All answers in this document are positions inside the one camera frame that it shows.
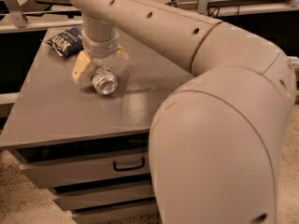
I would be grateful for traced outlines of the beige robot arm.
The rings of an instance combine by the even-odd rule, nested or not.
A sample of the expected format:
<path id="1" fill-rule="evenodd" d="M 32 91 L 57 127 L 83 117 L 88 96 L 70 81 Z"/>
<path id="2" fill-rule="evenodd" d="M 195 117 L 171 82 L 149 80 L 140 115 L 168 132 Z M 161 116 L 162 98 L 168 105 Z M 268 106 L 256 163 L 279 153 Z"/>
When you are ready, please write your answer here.
<path id="1" fill-rule="evenodd" d="M 150 0 L 69 0 L 191 74 L 160 106 L 149 168 L 163 224 L 277 224 L 296 77 L 275 44 Z"/>

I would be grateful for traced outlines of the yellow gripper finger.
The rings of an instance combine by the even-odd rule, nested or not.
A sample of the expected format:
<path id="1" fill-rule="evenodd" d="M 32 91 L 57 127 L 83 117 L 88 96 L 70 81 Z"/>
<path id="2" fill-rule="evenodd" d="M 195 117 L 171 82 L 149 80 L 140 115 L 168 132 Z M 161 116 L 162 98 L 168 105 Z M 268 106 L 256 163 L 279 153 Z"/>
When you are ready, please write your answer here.
<path id="1" fill-rule="evenodd" d="M 129 54 L 125 51 L 125 49 L 122 46 L 117 46 L 114 54 L 117 57 L 120 57 L 122 59 L 125 59 L 125 60 L 129 59 Z"/>
<path id="2" fill-rule="evenodd" d="M 84 78 L 89 77 L 94 68 L 93 60 L 86 50 L 82 50 L 76 59 L 72 71 L 72 78 L 75 83 L 81 82 Z"/>

